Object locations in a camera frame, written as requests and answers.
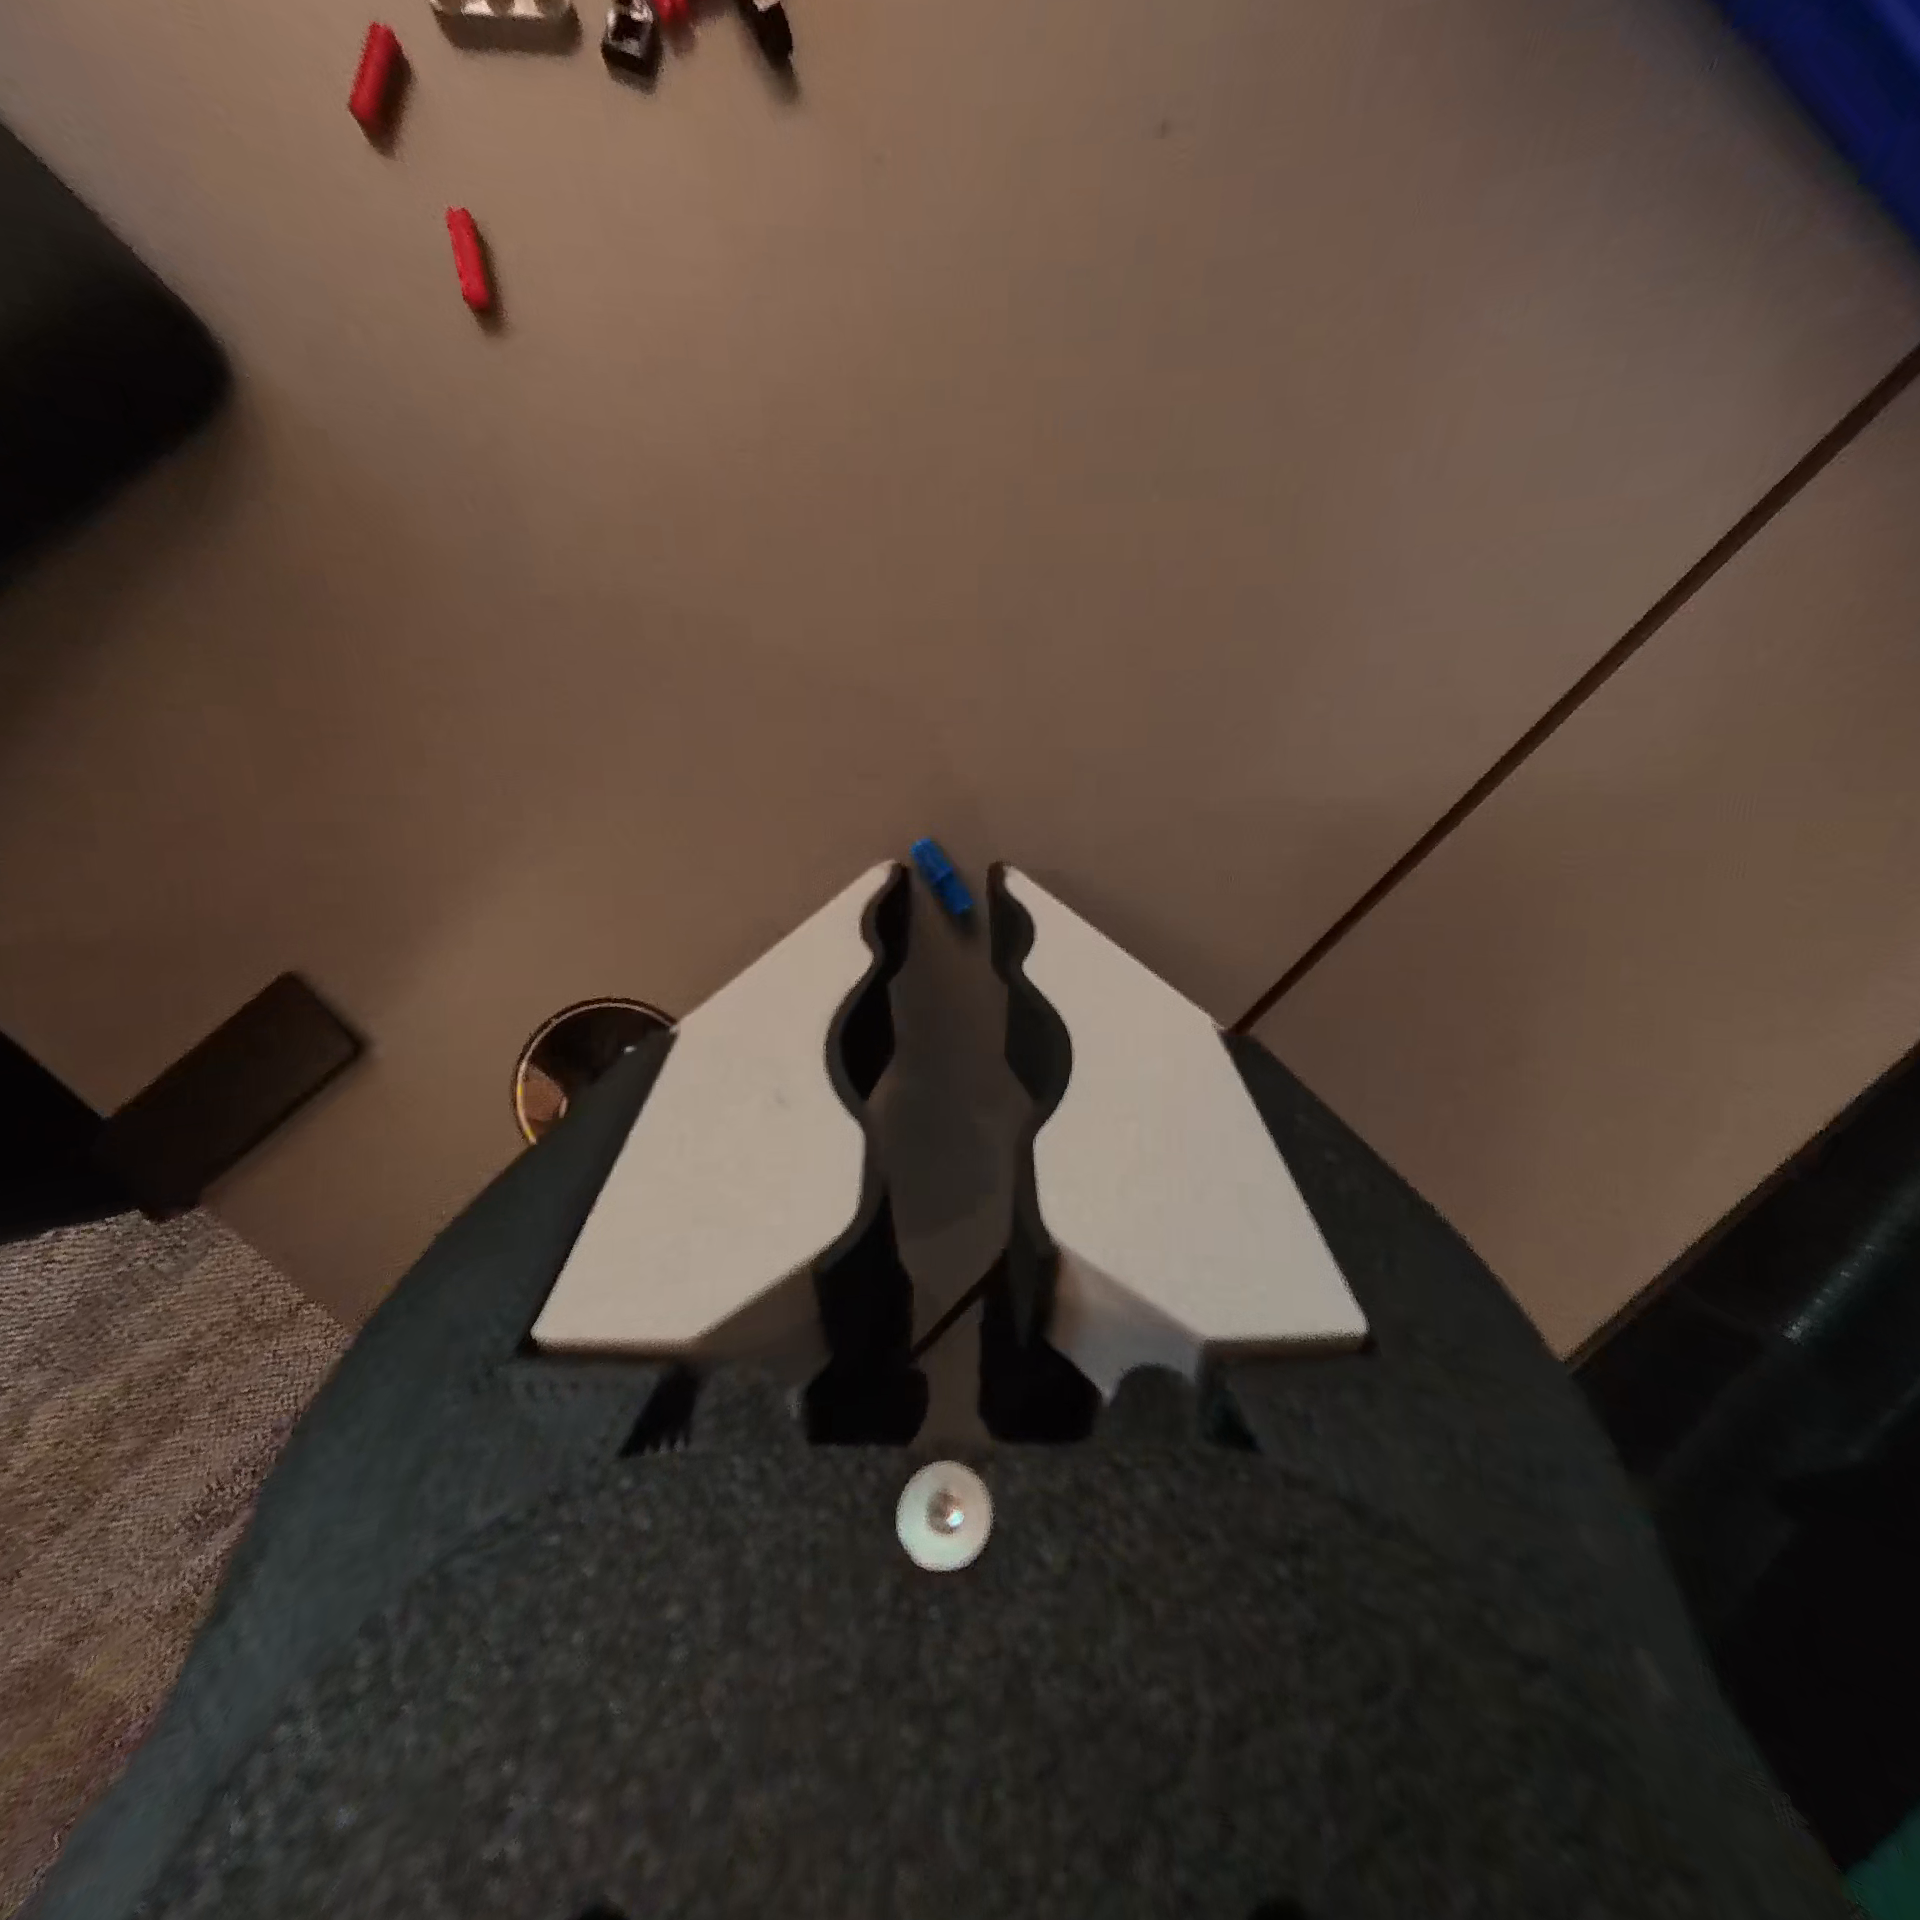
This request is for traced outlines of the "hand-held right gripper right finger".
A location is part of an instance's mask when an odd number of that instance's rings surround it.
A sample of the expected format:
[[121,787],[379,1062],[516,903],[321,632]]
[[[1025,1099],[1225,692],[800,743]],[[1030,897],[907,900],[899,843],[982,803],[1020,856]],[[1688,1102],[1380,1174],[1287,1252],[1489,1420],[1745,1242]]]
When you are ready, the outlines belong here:
[[1021,1310],[1095,1390],[1358,1353],[1371,1331],[1225,1030],[1017,867],[992,873],[1008,1056],[1035,1104]]

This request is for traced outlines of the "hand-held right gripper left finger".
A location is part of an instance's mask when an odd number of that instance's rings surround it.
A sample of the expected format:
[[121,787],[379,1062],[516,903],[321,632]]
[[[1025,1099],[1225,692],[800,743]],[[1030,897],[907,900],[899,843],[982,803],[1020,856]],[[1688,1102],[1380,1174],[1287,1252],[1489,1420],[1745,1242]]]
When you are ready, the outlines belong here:
[[678,1019],[537,1348],[719,1348],[857,1235],[907,937],[910,878],[880,862]]

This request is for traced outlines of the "grey desk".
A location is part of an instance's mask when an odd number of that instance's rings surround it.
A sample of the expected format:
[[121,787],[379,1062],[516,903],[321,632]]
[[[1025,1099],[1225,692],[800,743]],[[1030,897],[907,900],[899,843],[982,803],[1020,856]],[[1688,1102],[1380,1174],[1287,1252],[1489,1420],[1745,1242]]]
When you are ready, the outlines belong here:
[[924,834],[1243,1015],[1916,348],[1709,6],[788,16],[644,90],[5,6],[7,123],[232,371],[5,590],[5,1031],[115,1111],[307,976],[367,1058],[216,1207],[342,1316],[543,1018]]

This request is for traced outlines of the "blue plastic bin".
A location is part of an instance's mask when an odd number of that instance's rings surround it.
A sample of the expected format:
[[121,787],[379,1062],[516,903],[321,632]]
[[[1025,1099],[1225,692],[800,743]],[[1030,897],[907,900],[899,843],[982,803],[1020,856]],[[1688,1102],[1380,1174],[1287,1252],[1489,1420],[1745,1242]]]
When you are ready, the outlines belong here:
[[1716,3],[1867,195],[1917,241],[1917,6]]

